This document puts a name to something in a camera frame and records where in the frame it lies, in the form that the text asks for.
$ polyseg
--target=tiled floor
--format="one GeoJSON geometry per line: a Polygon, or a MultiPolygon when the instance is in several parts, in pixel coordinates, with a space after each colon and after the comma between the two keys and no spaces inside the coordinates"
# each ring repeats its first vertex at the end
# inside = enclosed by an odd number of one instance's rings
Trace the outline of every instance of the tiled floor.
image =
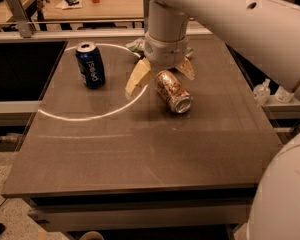
{"type": "MultiPolygon", "coordinates": [[[[17,152],[0,152],[0,192],[7,178],[17,152]]],[[[61,233],[48,233],[34,223],[28,216],[29,206],[20,199],[5,200],[0,195],[0,223],[6,230],[0,240],[66,240],[61,233]]],[[[245,240],[245,226],[235,233],[236,240],[245,240]]]]}

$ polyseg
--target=blue can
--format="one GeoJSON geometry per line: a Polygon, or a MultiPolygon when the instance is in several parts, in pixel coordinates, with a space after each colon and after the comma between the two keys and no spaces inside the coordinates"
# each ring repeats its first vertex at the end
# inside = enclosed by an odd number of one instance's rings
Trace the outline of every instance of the blue can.
{"type": "Polygon", "coordinates": [[[97,89],[106,82],[100,51],[94,42],[82,42],[77,45],[76,57],[84,84],[97,89]]]}

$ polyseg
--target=soda can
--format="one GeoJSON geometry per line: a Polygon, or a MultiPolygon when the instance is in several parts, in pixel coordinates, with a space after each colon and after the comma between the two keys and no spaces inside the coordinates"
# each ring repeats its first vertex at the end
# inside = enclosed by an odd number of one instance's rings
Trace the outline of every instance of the soda can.
{"type": "Polygon", "coordinates": [[[94,42],[81,42],[77,45],[76,57],[84,84],[97,89],[106,82],[100,51],[94,42]]]}
{"type": "Polygon", "coordinates": [[[155,77],[156,90],[174,113],[184,113],[191,107],[192,96],[169,71],[161,71],[155,77]]]}

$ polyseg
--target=gold can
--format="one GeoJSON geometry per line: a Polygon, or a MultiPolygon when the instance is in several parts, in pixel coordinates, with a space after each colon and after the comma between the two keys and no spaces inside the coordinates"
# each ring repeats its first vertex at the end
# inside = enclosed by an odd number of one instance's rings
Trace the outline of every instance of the gold can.
{"type": "Polygon", "coordinates": [[[158,93],[172,112],[181,114],[190,109],[192,96],[171,72],[161,71],[154,81],[158,93]]]}

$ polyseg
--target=can top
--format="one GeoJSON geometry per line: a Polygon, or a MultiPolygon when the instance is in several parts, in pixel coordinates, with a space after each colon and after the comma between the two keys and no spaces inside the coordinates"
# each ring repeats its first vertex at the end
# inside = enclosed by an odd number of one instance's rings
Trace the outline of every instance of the can top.
{"type": "Polygon", "coordinates": [[[77,45],[78,52],[92,52],[96,48],[96,44],[92,41],[81,42],[77,45]]]}

